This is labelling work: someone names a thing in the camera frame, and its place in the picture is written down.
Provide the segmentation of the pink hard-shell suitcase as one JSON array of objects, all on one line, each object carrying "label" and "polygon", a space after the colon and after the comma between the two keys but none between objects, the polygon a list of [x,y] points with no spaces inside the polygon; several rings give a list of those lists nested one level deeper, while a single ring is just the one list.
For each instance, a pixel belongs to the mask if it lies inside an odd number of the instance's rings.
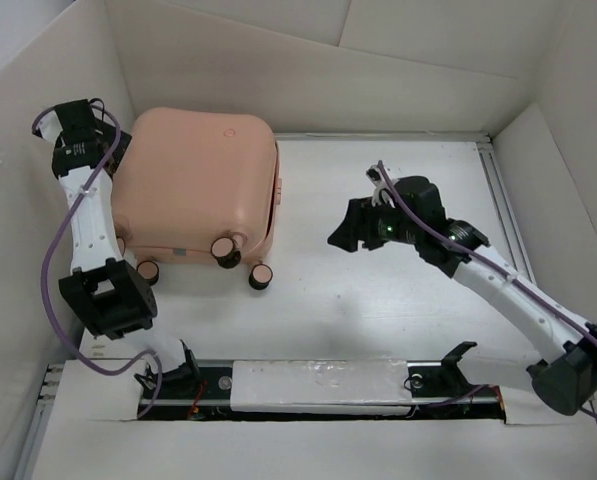
[{"label": "pink hard-shell suitcase", "polygon": [[138,273],[155,284],[164,263],[247,265],[249,285],[266,289],[282,186],[271,127],[249,114],[157,107],[131,136],[111,200]]}]

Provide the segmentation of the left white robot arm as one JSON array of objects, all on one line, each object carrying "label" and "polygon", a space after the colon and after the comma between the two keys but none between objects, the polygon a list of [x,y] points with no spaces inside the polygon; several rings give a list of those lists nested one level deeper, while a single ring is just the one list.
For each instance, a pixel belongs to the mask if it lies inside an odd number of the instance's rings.
[{"label": "left white robot arm", "polygon": [[59,181],[68,213],[58,235],[72,234],[69,273],[59,280],[63,300],[85,329],[110,340],[140,340],[162,367],[140,379],[152,388],[163,381],[179,396],[200,387],[200,370],[182,342],[157,334],[157,305],[150,284],[128,262],[117,243],[111,209],[112,178],[131,137],[99,98],[52,106],[34,120],[35,136],[54,146],[52,172]]}]

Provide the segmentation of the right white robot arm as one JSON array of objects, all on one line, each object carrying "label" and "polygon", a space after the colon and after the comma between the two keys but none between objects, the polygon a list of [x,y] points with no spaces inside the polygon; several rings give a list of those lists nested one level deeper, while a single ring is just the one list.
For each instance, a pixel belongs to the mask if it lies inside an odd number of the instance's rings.
[{"label": "right white robot arm", "polygon": [[436,185],[423,176],[391,181],[367,172],[369,197],[352,199],[329,245],[353,253],[389,242],[476,293],[538,352],[516,378],[555,412],[572,416],[597,392],[597,323],[572,313],[510,266],[473,225],[446,216]]}]

